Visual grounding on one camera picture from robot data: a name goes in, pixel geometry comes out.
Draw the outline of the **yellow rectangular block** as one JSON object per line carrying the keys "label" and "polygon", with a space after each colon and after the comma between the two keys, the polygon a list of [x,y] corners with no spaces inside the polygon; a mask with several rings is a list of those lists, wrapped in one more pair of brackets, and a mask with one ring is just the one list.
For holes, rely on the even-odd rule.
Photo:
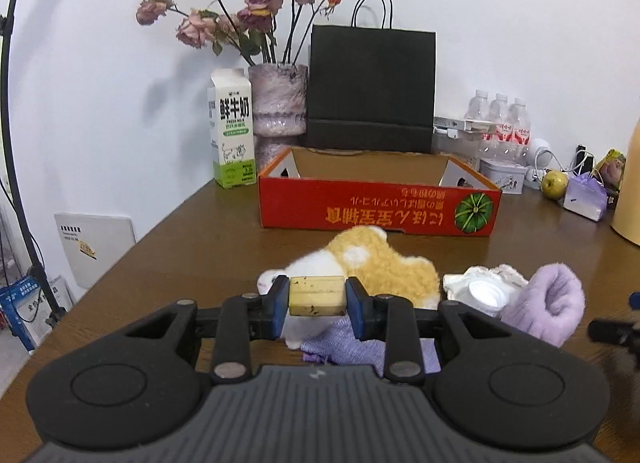
{"label": "yellow rectangular block", "polygon": [[290,279],[288,312],[297,317],[334,317],[346,311],[345,279],[331,275]]}

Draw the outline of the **purple linen drawstring pouch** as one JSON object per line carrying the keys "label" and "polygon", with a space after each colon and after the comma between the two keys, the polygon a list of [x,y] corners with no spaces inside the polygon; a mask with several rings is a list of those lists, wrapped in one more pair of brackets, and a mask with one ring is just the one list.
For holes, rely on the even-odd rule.
{"label": "purple linen drawstring pouch", "polygon": [[326,331],[307,339],[300,346],[303,361],[323,365],[370,365],[378,376],[383,376],[385,343],[359,341],[352,333],[352,324],[341,317]]}

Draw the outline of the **purple and yellow plush toy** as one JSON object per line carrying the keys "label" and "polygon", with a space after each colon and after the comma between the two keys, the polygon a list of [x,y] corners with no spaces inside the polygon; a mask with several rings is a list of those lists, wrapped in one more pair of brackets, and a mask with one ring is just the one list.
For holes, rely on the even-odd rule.
{"label": "purple and yellow plush toy", "polygon": [[421,256],[404,256],[376,226],[356,226],[336,235],[325,247],[284,268],[268,269],[257,279],[260,294],[269,292],[280,275],[294,277],[357,278],[371,295],[399,295],[416,308],[435,309],[440,280],[433,263]]}

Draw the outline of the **white cloth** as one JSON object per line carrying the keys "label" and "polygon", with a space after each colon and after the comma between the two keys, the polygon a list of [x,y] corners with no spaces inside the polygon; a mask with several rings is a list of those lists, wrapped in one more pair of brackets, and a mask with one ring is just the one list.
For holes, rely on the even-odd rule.
{"label": "white cloth", "polygon": [[526,287],[528,280],[510,265],[472,266],[465,272],[447,273],[442,290],[448,301],[460,301],[491,317],[498,317]]}

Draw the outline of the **white round lid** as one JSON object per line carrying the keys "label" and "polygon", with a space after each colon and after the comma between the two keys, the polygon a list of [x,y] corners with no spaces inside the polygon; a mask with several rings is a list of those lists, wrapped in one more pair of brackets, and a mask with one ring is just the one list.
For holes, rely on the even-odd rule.
{"label": "white round lid", "polygon": [[509,296],[488,278],[472,279],[468,285],[470,306],[488,316],[498,316],[508,304]]}

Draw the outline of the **red cardboard tray box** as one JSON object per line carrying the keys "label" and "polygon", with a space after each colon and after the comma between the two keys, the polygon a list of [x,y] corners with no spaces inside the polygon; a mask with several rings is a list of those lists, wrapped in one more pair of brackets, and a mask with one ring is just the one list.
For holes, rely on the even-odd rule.
{"label": "red cardboard tray box", "polygon": [[259,174],[267,228],[376,226],[406,235],[488,237],[502,191],[450,156],[290,148]]}

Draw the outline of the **small purple gift bag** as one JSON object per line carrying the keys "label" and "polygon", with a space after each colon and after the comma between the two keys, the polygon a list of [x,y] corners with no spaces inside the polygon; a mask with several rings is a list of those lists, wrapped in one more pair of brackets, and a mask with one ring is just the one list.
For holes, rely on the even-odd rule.
{"label": "small purple gift bag", "polygon": [[563,208],[597,223],[608,207],[608,194],[599,179],[586,173],[570,177]]}

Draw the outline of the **yellow-green pear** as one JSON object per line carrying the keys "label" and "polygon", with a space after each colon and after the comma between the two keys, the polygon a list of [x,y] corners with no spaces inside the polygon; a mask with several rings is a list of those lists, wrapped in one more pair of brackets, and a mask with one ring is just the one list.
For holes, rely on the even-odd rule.
{"label": "yellow-green pear", "polygon": [[570,177],[562,171],[550,170],[540,181],[540,191],[551,201],[559,201],[564,198]]}

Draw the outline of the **white tin box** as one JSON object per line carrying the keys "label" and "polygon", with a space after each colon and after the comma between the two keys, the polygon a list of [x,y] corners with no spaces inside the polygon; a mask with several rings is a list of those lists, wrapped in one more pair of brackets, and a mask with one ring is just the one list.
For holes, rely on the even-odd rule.
{"label": "white tin box", "polygon": [[523,192],[527,168],[518,163],[497,159],[480,160],[480,174],[504,194],[519,196]]}

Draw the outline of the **white small fan device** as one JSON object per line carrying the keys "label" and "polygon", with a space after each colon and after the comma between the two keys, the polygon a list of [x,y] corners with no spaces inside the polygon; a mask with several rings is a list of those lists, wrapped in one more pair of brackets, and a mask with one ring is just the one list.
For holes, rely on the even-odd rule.
{"label": "white small fan device", "polygon": [[524,185],[530,189],[538,190],[540,183],[551,168],[562,168],[558,158],[551,150],[549,142],[542,138],[533,138],[529,142],[528,151],[525,154]]}

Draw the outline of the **white milk carton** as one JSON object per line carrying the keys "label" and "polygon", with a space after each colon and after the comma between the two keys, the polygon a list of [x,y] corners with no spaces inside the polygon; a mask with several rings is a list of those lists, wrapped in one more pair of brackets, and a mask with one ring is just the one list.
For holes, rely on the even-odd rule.
{"label": "white milk carton", "polygon": [[222,188],[256,183],[252,86],[242,69],[216,69],[207,90],[214,179]]}

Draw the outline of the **left water bottle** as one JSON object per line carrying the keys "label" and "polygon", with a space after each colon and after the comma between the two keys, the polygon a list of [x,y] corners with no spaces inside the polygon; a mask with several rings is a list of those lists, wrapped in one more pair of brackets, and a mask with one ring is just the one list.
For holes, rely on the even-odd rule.
{"label": "left water bottle", "polygon": [[483,159],[490,148],[492,125],[486,90],[475,90],[475,95],[469,102],[464,119],[470,122],[466,129],[476,137],[476,155],[479,159]]}

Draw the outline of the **water bottle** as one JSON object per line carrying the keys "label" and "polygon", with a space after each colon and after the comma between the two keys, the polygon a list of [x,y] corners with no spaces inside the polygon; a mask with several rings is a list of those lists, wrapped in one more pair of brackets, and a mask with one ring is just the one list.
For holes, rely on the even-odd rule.
{"label": "water bottle", "polygon": [[486,90],[475,90],[475,95],[469,102],[464,119],[470,122],[466,129],[476,137],[476,155],[479,159],[483,159],[490,148],[492,125]]}
{"label": "water bottle", "polygon": [[502,158],[506,154],[504,149],[509,143],[512,131],[508,96],[500,93],[496,95],[489,105],[487,119],[491,125],[491,131],[483,135],[480,156],[483,159]]}
{"label": "water bottle", "polygon": [[530,133],[532,132],[532,123],[530,123],[526,101],[521,98],[515,98],[509,109],[509,114],[512,120],[511,142],[513,159],[516,163],[525,165],[526,154],[529,150]]}

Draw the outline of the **purple textured vase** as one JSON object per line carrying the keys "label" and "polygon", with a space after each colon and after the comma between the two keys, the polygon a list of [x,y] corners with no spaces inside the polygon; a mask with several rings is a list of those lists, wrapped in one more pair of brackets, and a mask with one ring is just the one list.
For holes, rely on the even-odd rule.
{"label": "purple textured vase", "polygon": [[308,68],[303,64],[257,64],[248,68],[254,134],[264,138],[306,133]]}

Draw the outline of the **black paper bag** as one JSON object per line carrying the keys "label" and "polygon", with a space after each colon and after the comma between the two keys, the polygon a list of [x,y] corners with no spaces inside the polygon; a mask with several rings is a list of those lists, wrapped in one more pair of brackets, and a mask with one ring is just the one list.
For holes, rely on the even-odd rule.
{"label": "black paper bag", "polygon": [[349,26],[312,29],[307,148],[431,151],[436,34],[393,16],[393,0],[358,0]]}

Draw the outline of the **right water bottle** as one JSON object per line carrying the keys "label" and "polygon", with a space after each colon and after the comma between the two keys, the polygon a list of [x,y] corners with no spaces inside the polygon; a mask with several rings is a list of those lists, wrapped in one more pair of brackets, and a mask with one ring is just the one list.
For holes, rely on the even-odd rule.
{"label": "right water bottle", "polygon": [[516,163],[525,165],[526,154],[529,150],[530,133],[532,132],[532,123],[530,123],[526,101],[521,98],[515,98],[509,109],[509,114],[512,120],[511,142],[513,159]]}

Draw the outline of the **middle water bottle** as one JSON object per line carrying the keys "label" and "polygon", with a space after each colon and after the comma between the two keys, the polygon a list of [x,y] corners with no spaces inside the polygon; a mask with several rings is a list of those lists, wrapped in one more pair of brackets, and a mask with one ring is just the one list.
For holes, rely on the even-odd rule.
{"label": "middle water bottle", "polygon": [[491,131],[483,135],[480,156],[483,159],[502,158],[506,154],[504,149],[509,143],[512,131],[508,96],[500,93],[496,95],[489,105],[487,119],[491,125]]}

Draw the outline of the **blue and white package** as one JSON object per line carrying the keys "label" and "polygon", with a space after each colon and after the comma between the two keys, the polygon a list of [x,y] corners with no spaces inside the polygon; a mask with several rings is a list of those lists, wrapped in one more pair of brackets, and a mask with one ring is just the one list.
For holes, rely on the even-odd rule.
{"label": "blue and white package", "polygon": [[31,275],[1,290],[1,311],[27,351],[34,351],[52,331],[51,307]]}

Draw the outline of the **white wall panel box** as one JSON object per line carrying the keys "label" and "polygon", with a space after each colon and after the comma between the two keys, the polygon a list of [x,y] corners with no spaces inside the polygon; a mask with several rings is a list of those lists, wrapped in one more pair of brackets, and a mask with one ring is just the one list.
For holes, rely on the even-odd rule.
{"label": "white wall panel box", "polygon": [[56,213],[56,229],[78,287],[91,289],[135,244],[129,217]]}

